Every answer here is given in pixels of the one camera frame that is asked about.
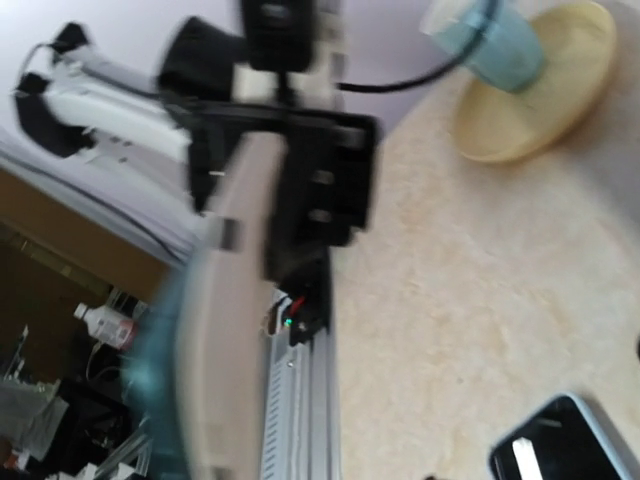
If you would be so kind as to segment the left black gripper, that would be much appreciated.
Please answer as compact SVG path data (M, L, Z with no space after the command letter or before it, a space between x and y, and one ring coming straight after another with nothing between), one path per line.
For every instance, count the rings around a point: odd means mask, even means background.
M265 226L263 271L283 280L330 246L368 226L378 121L302 107L206 102L195 116L241 132L270 132L285 143Z

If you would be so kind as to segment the clear white phone case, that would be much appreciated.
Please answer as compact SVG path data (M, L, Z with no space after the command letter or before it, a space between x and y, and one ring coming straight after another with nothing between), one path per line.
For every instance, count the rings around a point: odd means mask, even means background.
M177 403L193 479L256 479L264 429L266 226L284 142L242 137L208 206L176 343Z

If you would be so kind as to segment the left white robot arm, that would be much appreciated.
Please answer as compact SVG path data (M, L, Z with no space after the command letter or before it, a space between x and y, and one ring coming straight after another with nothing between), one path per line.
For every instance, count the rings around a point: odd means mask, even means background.
M333 107L335 15L275 26L246 15L245 27L232 37L188 19L147 90L70 23L51 75L24 74L14 99L23 131L57 157L99 155L107 135L183 165L198 247L234 251L280 282L367 228L379 125Z

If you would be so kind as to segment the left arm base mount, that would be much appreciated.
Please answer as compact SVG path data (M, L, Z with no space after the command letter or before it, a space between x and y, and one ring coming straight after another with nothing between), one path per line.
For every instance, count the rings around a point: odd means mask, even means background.
M306 344L321 330L330 330L333 281L328 248L289 275L278 288L292 301L285 308L282 320L289 330L290 346Z

